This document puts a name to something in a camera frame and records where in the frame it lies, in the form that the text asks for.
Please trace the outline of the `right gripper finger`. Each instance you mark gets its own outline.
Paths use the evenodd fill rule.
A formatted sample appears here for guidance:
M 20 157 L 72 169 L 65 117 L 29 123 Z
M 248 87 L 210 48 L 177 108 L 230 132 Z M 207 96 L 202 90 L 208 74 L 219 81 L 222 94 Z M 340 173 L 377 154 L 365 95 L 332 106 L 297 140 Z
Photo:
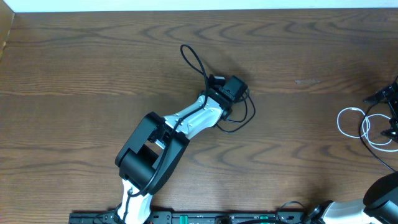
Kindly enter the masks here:
M 391 100 L 397 97 L 397 84 L 390 84 L 383 89 L 377 91 L 374 95 L 365 98 L 365 103 L 380 103 L 382 100 Z
M 391 125 L 390 129 L 384 130 L 381 132 L 382 136 L 385 136 L 391 140 L 397 140 L 397 119 L 391 118 L 389 120 L 389 123 Z

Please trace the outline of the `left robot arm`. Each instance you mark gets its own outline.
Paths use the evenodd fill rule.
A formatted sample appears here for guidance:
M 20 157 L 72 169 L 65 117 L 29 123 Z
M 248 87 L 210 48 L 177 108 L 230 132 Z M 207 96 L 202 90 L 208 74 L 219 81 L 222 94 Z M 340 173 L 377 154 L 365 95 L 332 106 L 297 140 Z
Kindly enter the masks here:
M 117 223 L 144 223 L 150 202 L 168 181 L 192 137 L 227 119 L 234 104 L 244 99 L 248 86 L 238 77 L 211 76 L 197 100 L 185 109 L 143 117 L 115 158 L 123 182 Z

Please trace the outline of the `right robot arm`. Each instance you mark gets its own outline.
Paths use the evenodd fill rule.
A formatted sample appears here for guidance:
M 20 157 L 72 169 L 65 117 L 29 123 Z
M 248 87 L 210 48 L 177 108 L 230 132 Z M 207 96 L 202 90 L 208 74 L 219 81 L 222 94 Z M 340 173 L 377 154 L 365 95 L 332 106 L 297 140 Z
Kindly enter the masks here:
M 391 127 L 381 135 L 397 142 L 397 81 L 364 99 L 374 107 L 380 103 L 391 111 Z M 364 197 L 350 202 L 332 200 L 319 204 L 307 215 L 304 223 L 397 223 L 397 171 L 384 161 L 381 164 L 392 171 L 370 186 Z

